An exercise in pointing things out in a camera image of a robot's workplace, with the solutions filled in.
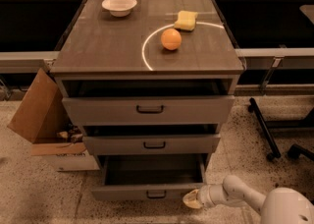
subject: drawer handle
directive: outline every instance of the drawer handle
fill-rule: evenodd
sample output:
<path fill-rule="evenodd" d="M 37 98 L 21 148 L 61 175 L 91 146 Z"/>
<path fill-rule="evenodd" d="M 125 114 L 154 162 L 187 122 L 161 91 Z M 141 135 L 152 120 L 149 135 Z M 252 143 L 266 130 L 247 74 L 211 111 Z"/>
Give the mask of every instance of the drawer handle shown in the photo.
<path fill-rule="evenodd" d="M 166 147 L 166 143 L 164 141 L 162 143 L 157 143 L 157 144 L 144 142 L 143 145 L 144 145 L 144 148 L 146 149 L 163 149 Z"/>
<path fill-rule="evenodd" d="M 136 106 L 136 111 L 141 114 L 160 114 L 164 112 L 164 105 L 160 106 Z"/>
<path fill-rule="evenodd" d="M 166 191 L 164 191 L 164 192 L 150 192 L 150 191 L 147 191 L 146 192 L 146 196 L 149 199 L 165 198 L 166 195 L 167 195 Z"/>

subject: cabinet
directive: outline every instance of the cabinet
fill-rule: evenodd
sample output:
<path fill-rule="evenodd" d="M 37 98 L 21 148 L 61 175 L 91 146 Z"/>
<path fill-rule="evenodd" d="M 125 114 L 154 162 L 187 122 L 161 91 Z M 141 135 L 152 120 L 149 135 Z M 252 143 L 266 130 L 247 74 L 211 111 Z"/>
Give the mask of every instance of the cabinet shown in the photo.
<path fill-rule="evenodd" d="M 137 0 L 124 18 L 102 1 L 86 2 L 51 71 L 101 168 L 92 192 L 100 200 L 181 198 L 206 183 L 241 62 L 211 0 Z M 180 10 L 198 12 L 196 28 L 167 51 L 158 32 Z"/>

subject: yellow sponge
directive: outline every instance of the yellow sponge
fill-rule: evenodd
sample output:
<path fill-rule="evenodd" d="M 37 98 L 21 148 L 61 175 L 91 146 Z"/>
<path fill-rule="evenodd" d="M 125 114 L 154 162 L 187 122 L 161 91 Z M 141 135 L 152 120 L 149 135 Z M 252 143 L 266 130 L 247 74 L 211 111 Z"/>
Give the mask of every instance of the yellow sponge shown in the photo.
<path fill-rule="evenodd" d="M 197 12 L 179 11 L 178 19 L 175 22 L 174 28 L 192 31 L 196 25 Z"/>

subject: white bowl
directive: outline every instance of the white bowl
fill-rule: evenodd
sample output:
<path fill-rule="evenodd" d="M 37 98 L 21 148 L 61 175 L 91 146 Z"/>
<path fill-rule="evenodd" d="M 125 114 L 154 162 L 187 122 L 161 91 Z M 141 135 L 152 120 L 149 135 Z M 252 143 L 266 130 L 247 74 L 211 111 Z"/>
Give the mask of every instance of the white bowl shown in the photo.
<path fill-rule="evenodd" d="M 115 17 L 123 17 L 127 16 L 136 4 L 136 0 L 104 0 L 102 7 Z"/>

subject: drawer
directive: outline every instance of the drawer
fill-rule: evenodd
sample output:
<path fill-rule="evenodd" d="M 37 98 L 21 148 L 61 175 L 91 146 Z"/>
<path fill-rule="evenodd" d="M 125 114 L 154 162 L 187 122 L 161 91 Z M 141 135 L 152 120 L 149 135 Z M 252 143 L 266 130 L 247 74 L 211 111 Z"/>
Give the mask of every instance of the drawer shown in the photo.
<path fill-rule="evenodd" d="M 160 125 L 224 123 L 232 95 L 193 98 L 64 98 L 75 125 Z"/>
<path fill-rule="evenodd" d="M 104 184 L 92 193 L 98 200 L 183 198 L 203 186 L 201 155 L 100 156 L 104 159 Z"/>
<path fill-rule="evenodd" d="M 212 153 L 220 135 L 211 125 L 85 127 L 92 155 Z"/>

